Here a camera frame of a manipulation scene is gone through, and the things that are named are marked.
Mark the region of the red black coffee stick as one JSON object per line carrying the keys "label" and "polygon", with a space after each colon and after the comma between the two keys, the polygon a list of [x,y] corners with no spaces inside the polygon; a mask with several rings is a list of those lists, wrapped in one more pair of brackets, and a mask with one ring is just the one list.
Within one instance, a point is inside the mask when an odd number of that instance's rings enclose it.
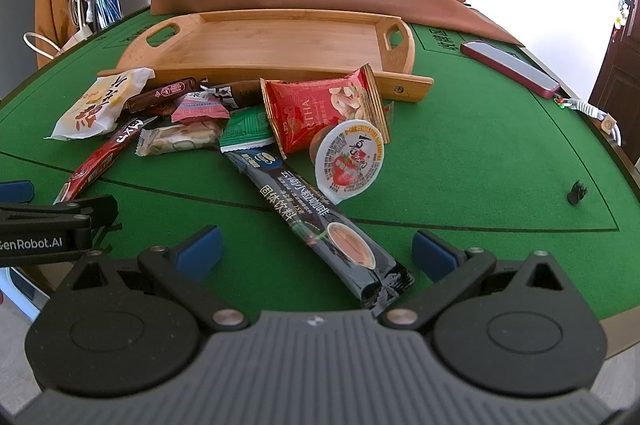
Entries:
{"label": "red black coffee stick", "polygon": [[122,125],[107,139],[98,150],[94,151],[82,163],[67,182],[63,185],[53,203],[65,203],[79,198],[79,194],[86,190],[105,171],[107,171],[131,142],[134,142],[145,126],[156,120],[156,116],[140,119],[133,118]]}

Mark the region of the white flower cake packet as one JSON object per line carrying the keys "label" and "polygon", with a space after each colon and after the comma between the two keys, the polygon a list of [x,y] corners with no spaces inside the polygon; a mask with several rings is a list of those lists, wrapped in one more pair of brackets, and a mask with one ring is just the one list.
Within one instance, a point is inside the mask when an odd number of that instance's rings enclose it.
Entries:
{"label": "white flower cake packet", "polygon": [[69,141],[111,133],[126,101],[155,78],[150,68],[137,68],[97,78],[58,119],[49,139]]}

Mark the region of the clear nougat candy packet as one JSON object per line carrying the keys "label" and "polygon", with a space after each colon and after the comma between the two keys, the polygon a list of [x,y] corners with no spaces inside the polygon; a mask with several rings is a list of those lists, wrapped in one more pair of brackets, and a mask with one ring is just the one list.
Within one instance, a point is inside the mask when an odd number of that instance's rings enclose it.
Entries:
{"label": "clear nougat candy packet", "polygon": [[136,156],[160,156],[161,154],[216,147],[222,134],[213,121],[177,124],[142,130],[136,148]]}

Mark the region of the dark brown snack bar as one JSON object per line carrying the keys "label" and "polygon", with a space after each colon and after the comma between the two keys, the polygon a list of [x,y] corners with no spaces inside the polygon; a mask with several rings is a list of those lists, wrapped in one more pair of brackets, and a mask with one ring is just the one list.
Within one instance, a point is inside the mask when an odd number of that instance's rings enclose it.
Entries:
{"label": "dark brown snack bar", "polygon": [[129,113],[142,112],[176,100],[185,94],[193,93],[196,89],[198,89],[198,81],[195,78],[183,78],[180,81],[133,96],[125,102],[124,107]]}

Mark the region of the black coffee stick sachet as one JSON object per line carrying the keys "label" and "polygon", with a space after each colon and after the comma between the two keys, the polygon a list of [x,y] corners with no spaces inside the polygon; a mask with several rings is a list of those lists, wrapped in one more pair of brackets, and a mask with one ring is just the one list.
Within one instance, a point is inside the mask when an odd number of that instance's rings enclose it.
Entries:
{"label": "black coffee stick sachet", "polygon": [[277,149],[229,151],[226,156],[363,308],[381,315],[413,286],[409,269],[286,164]]}

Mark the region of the pink cake packet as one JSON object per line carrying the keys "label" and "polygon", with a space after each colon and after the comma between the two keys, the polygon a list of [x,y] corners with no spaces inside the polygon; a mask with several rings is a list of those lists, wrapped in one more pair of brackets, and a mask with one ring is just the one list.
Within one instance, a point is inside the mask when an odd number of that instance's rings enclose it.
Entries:
{"label": "pink cake packet", "polygon": [[171,114],[171,122],[181,124],[228,119],[228,109],[209,92],[186,94]]}

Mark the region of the green snack packet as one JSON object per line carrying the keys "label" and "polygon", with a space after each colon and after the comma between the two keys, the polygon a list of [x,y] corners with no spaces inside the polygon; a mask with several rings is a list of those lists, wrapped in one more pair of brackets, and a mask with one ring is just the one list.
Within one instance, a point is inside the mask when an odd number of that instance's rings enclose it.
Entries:
{"label": "green snack packet", "polygon": [[222,153],[269,146],[276,142],[264,107],[232,113],[219,139]]}

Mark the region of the strawberry jelly cup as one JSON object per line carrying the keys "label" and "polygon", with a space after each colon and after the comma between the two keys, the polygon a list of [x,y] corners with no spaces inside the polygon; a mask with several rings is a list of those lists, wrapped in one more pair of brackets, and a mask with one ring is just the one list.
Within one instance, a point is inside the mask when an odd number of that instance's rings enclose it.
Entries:
{"label": "strawberry jelly cup", "polygon": [[349,120],[321,130],[309,154],[320,192],[337,205],[359,196],[375,182],[384,160],[381,132],[365,120]]}

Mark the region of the brown nut bar packet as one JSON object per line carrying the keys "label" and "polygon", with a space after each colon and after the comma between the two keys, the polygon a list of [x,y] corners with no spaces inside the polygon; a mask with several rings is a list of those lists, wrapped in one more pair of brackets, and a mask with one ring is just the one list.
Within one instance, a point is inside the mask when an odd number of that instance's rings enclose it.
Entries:
{"label": "brown nut bar packet", "polygon": [[256,107],[264,102],[258,80],[217,85],[202,84],[201,89],[218,99],[228,110]]}

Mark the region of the red pistachio snack packet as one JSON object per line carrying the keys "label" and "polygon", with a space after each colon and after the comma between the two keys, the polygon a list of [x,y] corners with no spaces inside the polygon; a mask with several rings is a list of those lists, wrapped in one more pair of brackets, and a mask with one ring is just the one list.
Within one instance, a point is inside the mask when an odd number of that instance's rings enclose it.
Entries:
{"label": "red pistachio snack packet", "polygon": [[390,142],[381,94],[370,66],[342,78],[304,82],[260,81],[262,100],[279,150],[285,158],[306,150],[316,134],[346,121],[371,123]]}

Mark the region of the small black clip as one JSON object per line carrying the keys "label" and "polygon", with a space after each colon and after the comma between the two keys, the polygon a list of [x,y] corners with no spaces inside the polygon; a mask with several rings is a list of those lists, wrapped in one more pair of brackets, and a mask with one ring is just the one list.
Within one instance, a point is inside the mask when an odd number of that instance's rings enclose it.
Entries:
{"label": "small black clip", "polygon": [[566,195],[566,200],[570,205],[576,206],[588,193],[588,188],[580,180],[576,180]]}

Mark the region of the blue striped bag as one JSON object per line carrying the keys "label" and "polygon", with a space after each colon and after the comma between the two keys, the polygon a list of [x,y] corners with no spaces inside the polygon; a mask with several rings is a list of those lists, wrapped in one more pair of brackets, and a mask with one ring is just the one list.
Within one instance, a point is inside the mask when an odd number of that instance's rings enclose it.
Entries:
{"label": "blue striped bag", "polygon": [[94,18],[100,30],[122,20],[120,0],[93,0]]}

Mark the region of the red cased smartphone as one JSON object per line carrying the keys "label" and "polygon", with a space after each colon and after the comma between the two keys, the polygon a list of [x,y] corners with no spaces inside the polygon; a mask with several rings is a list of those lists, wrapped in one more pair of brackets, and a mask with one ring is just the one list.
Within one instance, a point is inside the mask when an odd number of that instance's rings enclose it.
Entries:
{"label": "red cased smartphone", "polygon": [[491,44],[465,42],[460,45],[460,52],[511,78],[541,98],[550,99],[560,89],[560,84],[547,73]]}

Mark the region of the wooden serving tray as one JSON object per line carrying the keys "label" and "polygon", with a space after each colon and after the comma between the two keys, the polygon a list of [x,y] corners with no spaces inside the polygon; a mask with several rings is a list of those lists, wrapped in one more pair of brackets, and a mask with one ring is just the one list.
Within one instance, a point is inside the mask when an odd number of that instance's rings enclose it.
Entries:
{"label": "wooden serving tray", "polygon": [[339,78],[367,64],[385,99],[419,102],[433,85],[413,74],[416,43],[399,17],[323,9],[199,12],[158,22],[136,37],[115,69],[147,67],[157,84],[272,78]]}

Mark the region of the dark wooden door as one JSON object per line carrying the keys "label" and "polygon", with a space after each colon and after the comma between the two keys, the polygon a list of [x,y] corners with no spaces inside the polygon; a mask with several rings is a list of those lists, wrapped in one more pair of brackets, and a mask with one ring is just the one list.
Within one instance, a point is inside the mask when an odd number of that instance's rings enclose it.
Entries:
{"label": "dark wooden door", "polygon": [[590,102],[610,113],[620,127],[622,149],[639,159],[639,0],[629,6],[626,24],[612,33]]}

